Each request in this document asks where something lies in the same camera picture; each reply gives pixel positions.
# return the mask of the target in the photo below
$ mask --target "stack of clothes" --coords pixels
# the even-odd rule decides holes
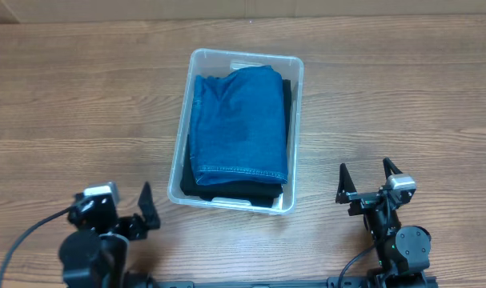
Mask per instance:
[[[287,183],[291,81],[270,66],[197,76],[180,187],[271,207]]]

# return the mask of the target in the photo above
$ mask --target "wooden tabletop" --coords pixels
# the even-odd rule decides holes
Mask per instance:
[[[287,216],[167,198],[187,67],[197,48],[295,55],[305,64],[297,204]],[[29,226],[114,180],[121,215],[148,180],[162,229],[128,267],[159,280],[325,279],[371,243],[335,204],[339,164],[359,191],[381,160],[418,190],[404,226],[432,234],[441,286],[486,286],[486,15],[0,26],[0,264]],[[63,287],[65,218],[18,248],[5,287]],[[376,267],[372,255],[348,274]]]

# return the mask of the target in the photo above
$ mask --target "plastic bin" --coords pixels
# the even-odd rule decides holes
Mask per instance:
[[[289,126],[289,139],[287,140],[289,175],[288,183],[283,185],[282,195],[275,199],[273,207],[271,208],[252,206],[249,201],[238,199],[214,198],[209,202],[196,196],[186,196],[180,189],[180,180],[182,179],[191,106],[193,102],[193,93],[195,91],[195,76],[225,77],[229,75],[229,73],[240,68],[262,65],[271,65],[275,71],[282,75],[283,79],[291,80],[291,122]],[[303,62],[297,57],[209,49],[198,49],[193,52],[189,62],[186,91],[184,93],[179,131],[177,132],[177,141],[175,143],[175,154],[173,156],[173,163],[171,164],[170,181],[168,182],[168,198],[176,204],[205,208],[218,207],[266,214],[291,213],[295,205],[296,155],[298,153],[299,145],[299,116],[301,115],[302,89]]]

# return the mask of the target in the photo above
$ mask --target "blue denim fabric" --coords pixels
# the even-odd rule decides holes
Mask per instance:
[[[198,185],[287,183],[282,76],[270,66],[197,76],[189,139]]]

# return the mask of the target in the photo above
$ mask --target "black cloth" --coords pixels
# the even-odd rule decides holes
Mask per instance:
[[[292,91],[291,81],[283,80],[283,106],[286,124],[286,139],[289,133],[291,119]],[[275,198],[282,194],[281,184],[266,184],[252,181],[236,181],[209,186],[196,184],[195,176],[191,168],[189,139],[186,144],[184,157],[183,176],[180,188],[188,196],[199,196],[206,201],[212,201],[215,197],[236,198],[248,200],[253,206],[271,207]]]

